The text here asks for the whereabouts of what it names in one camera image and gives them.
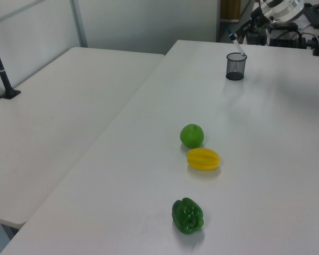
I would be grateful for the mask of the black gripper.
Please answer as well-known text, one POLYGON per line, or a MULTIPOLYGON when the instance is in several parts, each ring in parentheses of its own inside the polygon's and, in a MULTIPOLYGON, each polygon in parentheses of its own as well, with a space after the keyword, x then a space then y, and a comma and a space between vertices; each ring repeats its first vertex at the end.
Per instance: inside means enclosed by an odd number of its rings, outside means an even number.
POLYGON ((255 8, 250 14, 250 20, 245 22, 233 34, 242 40, 243 44, 253 43, 253 32, 257 32, 261 28, 265 28, 271 23, 262 12, 260 7, 255 8))

